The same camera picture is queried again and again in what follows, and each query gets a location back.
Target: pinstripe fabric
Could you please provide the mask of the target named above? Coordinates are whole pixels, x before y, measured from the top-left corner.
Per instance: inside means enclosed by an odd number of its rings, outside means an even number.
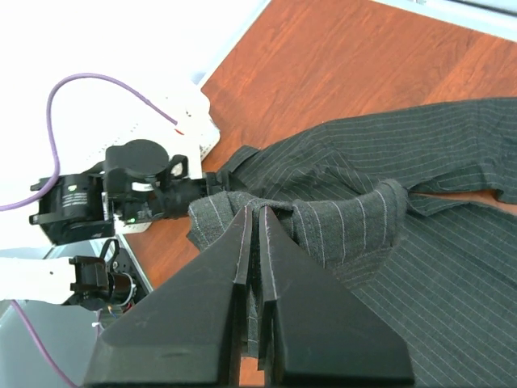
[[[334,120],[224,168],[250,193],[191,205],[200,249],[240,206],[270,205],[318,263],[354,264],[328,269],[407,341],[419,385],[517,382],[517,217],[415,194],[491,188],[517,203],[517,99]]]

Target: cable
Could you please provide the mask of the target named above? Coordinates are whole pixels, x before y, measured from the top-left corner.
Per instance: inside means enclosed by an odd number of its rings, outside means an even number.
[[[5,212],[7,210],[14,210],[22,208],[23,206],[29,205],[32,202],[36,202],[37,200],[41,199],[45,194],[47,194],[52,187],[56,184],[57,180],[59,179],[59,173],[61,170],[61,165],[59,161],[59,156],[57,155],[57,148],[56,148],[56,140],[54,139],[54,132],[53,132],[53,126],[52,126],[52,103],[54,100],[54,97],[56,96],[57,91],[61,89],[62,86],[67,84],[68,82],[75,81],[76,79],[83,79],[83,78],[96,78],[103,81],[108,81],[111,83],[114,83],[117,86],[122,87],[126,91],[129,91],[133,95],[135,95],[140,101],[151,107],[156,113],[158,113],[160,116],[164,117],[166,120],[170,121],[173,125],[177,125],[178,121],[167,115],[162,109],[158,108],[156,105],[151,103],[146,97],[144,97],[142,94],[140,94],[138,91],[134,90],[132,87],[126,85],[125,83],[119,81],[118,79],[109,77],[107,75],[102,74],[96,74],[96,73],[80,73],[80,74],[73,74],[69,77],[63,78],[60,80],[56,86],[50,91],[48,94],[47,99],[47,108],[46,108],[46,119],[47,119],[47,132],[48,132],[48,141],[50,143],[50,149],[52,151],[52,156],[54,160],[54,172],[48,182],[39,190],[36,194],[29,196],[28,198],[25,198],[24,200],[21,200],[19,202],[15,202],[13,204],[8,205],[0,205],[0,212]]]
[[[19,305],[17,301],[11,301],[11,306],[15,309],[15,311],[18,313],[18,316],[22,319],[23,324],[27,328],[27,331],[31,335],[32,339],[34,340],[34,344],[36,347],[40,350],[41,355],[43,358],[48,362],[50,367],[58,374],[58,376],[63,380],[63,382],[66,383],[66,385],[70,386],[71,388],[78,388],[77,385],[75,385],[66,375],[65,373],[57,366],[56,362],[52,359],[50,354],[48,354],[48,351],[46,347],[43,345],[43,342],[41,342],[40,337],[38,336],[38,333],[36,333],[36,329],[32,326],[31,321],[29,321],[28,316],[23,311],[22,307]]]
[[[100,324],[100,315],[102,312],[102,310],[98,310],[95,314],[95,329],[97,331],[97,337],[99,337],[103,333],[103,326]]]
[[[108,306],[107,306],[107,310],[110,312],[110,314],[111,314],[111,316],[112,316],[113,318],[119,318],[119,317],[117,317],[117,316],[116,316],[116,314],[113,312],[113,309],[111,308],[111,305],[108,305]]]
[[[132,307],[132,301],[128,303],[128,305],[126,306],[126,308],[124,309],[124,311],[122,311],[123,314],[126,314],[128,311],[131,310],[131,307]]]

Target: gray surface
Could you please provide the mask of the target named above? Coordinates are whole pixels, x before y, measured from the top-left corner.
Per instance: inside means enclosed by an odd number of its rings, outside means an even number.
[[[517,12],[516,0],[463,0],[473,5],[490,6],[495,10]]]
[[[0,256],[41,259],[46,251],[17,249],[0,251]],[[89,242],[81,242],[56,250],[49,259],[93,253]],[[26,302],[22,307],[55,362],[73,382],[80,384],[95,344],[96,333],[91,326],[95,313],[77,306],[63,307],[43,302]],[[67,387],[44,361],[12,309],[0,319],[0,344],[1,388]]]
[[[373,0],[415,14],[517,41],[515,18],[448,0]]]

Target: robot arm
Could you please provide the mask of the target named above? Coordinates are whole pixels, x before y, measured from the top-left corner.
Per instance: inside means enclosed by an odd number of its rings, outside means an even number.
[[[188,162],[183,155],[169,158],[149,140],[111,146],[106,159],[90,170],[60,176],[29,222],[55,245],[109,238],[126,225],[186,217],[192,201],[244,188],[230,173],[190,179]],[[31,190],[47,182],[41,179]]]
[[[61,305],[74,291],[70,257],[33,260],[0,257],[0,300],[32,300]]]
[[[27,299],[91,311],[126,306],[137,295],[138,279],[114,269],[119,247],[113,239],[105,247],[111,243],[116,248],[109,261],[105,253],[46,260],[0,258],[0,300]]]

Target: wooden table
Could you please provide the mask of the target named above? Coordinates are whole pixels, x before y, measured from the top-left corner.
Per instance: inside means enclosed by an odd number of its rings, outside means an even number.
[[[221,129],[204,161],[215,171],[241,145],[262,148],[326,120],[517,96],[517,44],[367,0],[273,0],[203,92]],[[160,221],[127,237],[154,287],[199,253],[189,228]],[[262,381],[254,369],[243,365],[242,382]]]

